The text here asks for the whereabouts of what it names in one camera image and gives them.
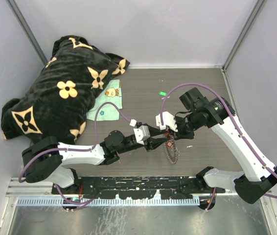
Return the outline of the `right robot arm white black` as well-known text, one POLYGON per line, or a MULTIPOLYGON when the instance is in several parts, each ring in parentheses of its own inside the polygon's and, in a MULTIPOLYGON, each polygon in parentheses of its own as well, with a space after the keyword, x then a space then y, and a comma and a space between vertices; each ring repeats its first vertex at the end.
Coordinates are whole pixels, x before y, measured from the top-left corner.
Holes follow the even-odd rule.
POLYGON ((212 188, 236 192, 249 204, 255 203, 277 184, 277 165, 256 146, 242 127, 226 99, 208 100, 197 88, 185 92, 180 101, 185 117, 177 117, 180 138, 193 138, 201 127, 209 128, 228 147, 240 164, 241 171, 224 171, 208 166, 196 175, 196 186, 207 193, 212 188))

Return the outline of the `black floral plush blanket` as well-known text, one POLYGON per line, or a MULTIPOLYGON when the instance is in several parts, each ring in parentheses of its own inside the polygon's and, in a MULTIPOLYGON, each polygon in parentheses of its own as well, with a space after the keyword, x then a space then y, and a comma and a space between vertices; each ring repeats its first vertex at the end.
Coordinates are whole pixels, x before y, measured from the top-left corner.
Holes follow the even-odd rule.
POLYGON ((96 98, 111 80, 126 72, 129 64, 119 55, 101 52, 84 37, 61 37, 30 89, 2 108, 3 137, 25 136, 37 143, 52 136, 75 144, 96 98))

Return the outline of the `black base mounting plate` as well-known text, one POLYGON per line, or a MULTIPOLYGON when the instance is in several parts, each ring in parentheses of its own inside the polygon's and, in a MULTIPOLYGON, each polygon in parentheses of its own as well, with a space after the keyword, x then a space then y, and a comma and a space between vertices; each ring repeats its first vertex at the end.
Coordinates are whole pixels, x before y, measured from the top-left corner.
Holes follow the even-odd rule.
POLYGON ((81 177, 78 183, 61 189, 62 194, 81 194, 86 198, 125 200, 151 199, 157 192, 161 199, 192 199, 195 194, 211 194, 213 188, 203 186, 189 176, 150 177, 81 177))

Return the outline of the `red key tags bunch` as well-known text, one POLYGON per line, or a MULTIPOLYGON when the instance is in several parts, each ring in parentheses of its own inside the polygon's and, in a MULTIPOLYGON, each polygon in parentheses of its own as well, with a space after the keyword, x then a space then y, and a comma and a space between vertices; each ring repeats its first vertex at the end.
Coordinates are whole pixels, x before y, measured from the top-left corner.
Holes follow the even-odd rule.
POLYGON ((174 135, 167 131, 163 136, 168 138, 167 142, 164 144, 165 148, 173 149, 175 147, 174 135))

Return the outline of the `aluminium rail with slotted duct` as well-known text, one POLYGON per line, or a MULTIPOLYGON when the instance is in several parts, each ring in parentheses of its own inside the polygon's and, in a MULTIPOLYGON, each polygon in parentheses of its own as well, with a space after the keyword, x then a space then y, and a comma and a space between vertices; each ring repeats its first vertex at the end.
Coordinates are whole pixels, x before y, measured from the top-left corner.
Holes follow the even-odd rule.
POLYGON ((10 181, 7 197, 15 197, 18 206, 62 206, 77 208, 89 201, 89 206, 204 206, 209 203, 211 194, 195 194, 192 199, 162 200, 159 192, 151 199, 125 200, 116 196, 114 199, 86 198, 81 194, 62 194, 49 182, 19 183, 17 178, 10 181))

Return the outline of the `large keyring with small rings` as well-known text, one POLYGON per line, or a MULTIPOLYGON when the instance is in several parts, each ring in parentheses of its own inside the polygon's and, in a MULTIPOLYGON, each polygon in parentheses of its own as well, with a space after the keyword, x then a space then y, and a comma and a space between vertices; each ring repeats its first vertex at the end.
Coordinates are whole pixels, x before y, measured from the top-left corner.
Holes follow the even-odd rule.
POLYGON ((166 149, 164 147, 164 150, 165 150, 165 153, 166 153, 169 163, 172 165, 175 165, 179 159, 179 151, 178 151, 176 145, 173 149, 166 149))

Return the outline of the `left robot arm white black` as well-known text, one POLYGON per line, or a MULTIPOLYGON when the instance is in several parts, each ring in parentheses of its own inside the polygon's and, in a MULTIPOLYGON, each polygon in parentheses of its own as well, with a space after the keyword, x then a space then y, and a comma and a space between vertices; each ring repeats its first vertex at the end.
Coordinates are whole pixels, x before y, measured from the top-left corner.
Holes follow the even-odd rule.
POLYGON ((166 138, 157 138, 166 133, 167 128, 154 128, 147 124, 138 125, 134 133, 124 136, 120 131, 112 131, 103 142, 93 146, 69 145, 58 142, 55 137, 47 137, 22 152, 23 170, 19 176, 21 183, 51 182, 74 194, 80 182, 74 169, 67 165, 110 165, 119 160, 119 155, 144 147, 147 151, 156 149, 166 138))

